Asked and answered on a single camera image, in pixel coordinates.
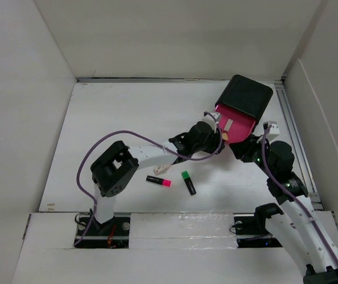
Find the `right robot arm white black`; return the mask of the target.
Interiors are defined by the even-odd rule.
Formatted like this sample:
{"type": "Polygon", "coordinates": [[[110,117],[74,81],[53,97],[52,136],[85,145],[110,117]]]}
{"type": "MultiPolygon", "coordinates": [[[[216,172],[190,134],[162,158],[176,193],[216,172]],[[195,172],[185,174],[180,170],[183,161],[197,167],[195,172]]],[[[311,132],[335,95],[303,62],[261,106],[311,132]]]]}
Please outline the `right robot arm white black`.
{"type": "Polygon", "coordinates": [[[255,163],[267,175],[268,190],[276,200],[256,207],[254,228],[278,240],[303,283],[338,283],[338,248],[317,218],[307,188],[292,170],[291,146],[250,135],[230,148],[238,160],[255,163]]]}

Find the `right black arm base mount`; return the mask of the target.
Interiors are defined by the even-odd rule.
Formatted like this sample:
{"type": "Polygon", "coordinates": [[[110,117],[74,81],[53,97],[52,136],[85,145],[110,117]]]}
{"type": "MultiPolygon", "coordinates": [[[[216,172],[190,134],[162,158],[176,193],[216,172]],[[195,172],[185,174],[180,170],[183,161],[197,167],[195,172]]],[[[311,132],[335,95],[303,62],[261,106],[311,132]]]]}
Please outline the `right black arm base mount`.
{"type": "Polygon", "coordinates": [[[273,215],[283,214],[275,203],[255,208],[254,214],[234,215],[234,224],[229,231],[236,236],[239,249],[279,248],[280,242],[265,227],[266,220],[273,215]]]}

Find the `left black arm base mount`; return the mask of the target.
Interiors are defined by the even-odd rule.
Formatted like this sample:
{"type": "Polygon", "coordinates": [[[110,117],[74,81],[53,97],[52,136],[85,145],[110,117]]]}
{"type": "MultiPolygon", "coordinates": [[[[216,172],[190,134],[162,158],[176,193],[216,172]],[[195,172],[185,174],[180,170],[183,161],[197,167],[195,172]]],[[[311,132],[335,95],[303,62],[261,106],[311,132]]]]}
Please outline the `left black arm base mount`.
{"type": "Polygon", "coordinates": [[[77,229],[73,246],[77,249],[127,249],[129,247],[130,215],[117,215],[104,224],[94,220],[87,231],[89,214],[78,213],[74,221],[77,229]]]}

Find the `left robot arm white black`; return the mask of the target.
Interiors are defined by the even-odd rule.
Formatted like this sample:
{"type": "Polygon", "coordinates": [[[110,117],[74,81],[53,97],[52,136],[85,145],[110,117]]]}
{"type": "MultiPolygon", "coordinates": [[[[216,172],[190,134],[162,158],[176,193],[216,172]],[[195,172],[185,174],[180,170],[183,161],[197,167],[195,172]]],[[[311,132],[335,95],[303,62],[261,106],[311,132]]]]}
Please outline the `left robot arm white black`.
{"type": "Polygon", "coordinates": [[[163,143],[150,141],[147,146],[129,147],[121,140],[114,142],[90,167],[93,183],[98,189],[92,229],[101,235],[110,231],[116,196],[128,186],[137,170],[206,160],[223,148],[220,127],[212,127],[204,121],[163,143]]]}

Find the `black drawer cabinet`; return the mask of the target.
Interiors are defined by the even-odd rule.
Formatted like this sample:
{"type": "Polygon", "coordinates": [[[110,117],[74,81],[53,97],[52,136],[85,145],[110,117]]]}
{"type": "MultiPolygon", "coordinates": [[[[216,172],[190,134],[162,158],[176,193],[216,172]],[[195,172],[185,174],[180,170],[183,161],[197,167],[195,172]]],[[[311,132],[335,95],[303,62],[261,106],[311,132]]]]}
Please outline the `black drawer cabinet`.
{"type": "Polygon", "coordinates": [[[242,75],[234,75],[215,103],[240,111],[259,122],[273,95],[273,90],[242,75]]]}

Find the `white pink correction tape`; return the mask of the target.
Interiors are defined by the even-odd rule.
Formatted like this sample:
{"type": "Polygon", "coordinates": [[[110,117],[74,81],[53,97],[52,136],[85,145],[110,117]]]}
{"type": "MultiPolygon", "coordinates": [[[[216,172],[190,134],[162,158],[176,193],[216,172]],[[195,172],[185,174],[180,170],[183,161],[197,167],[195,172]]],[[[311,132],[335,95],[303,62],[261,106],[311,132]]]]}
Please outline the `white pink correction tape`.
{"type": "Polygon", "coordinates": [[[159,175],[160,173],[168,170],[170,168],[170,166],[171,166],[170,164],[161,164],[161,165],[155,166],[153,168],[154,174],[159,175]]]}

